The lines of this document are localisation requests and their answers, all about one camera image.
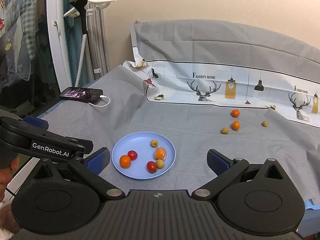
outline beige wall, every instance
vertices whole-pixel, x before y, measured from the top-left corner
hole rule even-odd
[[[215,19],[280,32],[320,48],[320,0],[118,0],[104,10],[109,65],[133,60],[135,20]]]

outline orange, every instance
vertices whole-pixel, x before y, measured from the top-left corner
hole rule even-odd
[[[155,150],[155,158],[157,160],[164,160],[167,156],[167,152],[165,149],[159,147]]]
[[[122,155],[120,157],[120,166],[123,168],[129,168],[131,165],[131,159],[128,155]]]
[[[234,121],[232,123],[232,128],[233,128],[233,130],[238,130],[240,128],[240,122],[239,121]]]
[[[234,109],[234,110],[232,110],[232,112],[231,112],[231,116],[233,116],[233,117],[238,117],[239,114],[240,114],[240,112],[239,112],[238,109]]]

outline deer print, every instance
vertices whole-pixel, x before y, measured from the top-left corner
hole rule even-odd
[[[209,91],[207,91],[204,95],[202,95],[200,90],[198,89],[198,86],[196,88],[194,88],[192,86],[194,81],[195,80],[193,80],[190,84],[187,81],[187,84],[191,88],[192,91],[197,92],[197,96],[199,96],[198,101],[207,101],[207,102],[210,101],[211,102],[211,100],[207,99],[207,97],[209,97],[210,94],[217,92],[219,90],[219,88],[221,87],[221,84],[220,84],[220,86],[217,88],[217,84],[212,80],[212,82],[214,83],[214,89],[211,90],[211,87],[209,87]]]
[[[311,98],[310,98],[310,100],[309,100],[309,98],[308,98],[308,96],[307,96],[307,102],[305,102],[305,100],[303,100],[303,104],[300,105],[300,106],[297,106],[297,103],[296,103],[296,99],[297,99],[297,98],[295,98],[294,100],[292,99],[292,97],[293,97],[294,94],[295,94],[295,93],[293,93],[293,94],[290,96],[290,93],[289,93],[289,94],[288,94],[288,97],[289,97],[290,102],[293,104],[293,106],[292,106],[293,109],[297,111],[297,119],[298,119],[298,120],[303,120],[303,121],[306,121],[306,122],[310,122],[310,118],[307,117],[307,116],[302,115],[301,112],[300,112],[300,110],[301,110],[304,106],[310,105]]]

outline smartphone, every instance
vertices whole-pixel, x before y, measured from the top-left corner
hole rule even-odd
[[[60,99],[94,103],[102,94],[101,89],[68,87],[60,94]]]

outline silver screw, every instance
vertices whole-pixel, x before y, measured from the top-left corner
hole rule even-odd
[[[195,191],[195,195],[198,197],[207,197],[210,195],[210,191],[205,188],[200,188]]]
[[[107,195],[109,197],[119,197],[122,194],[122,190],[118,188],[111,188],[107,190]]]

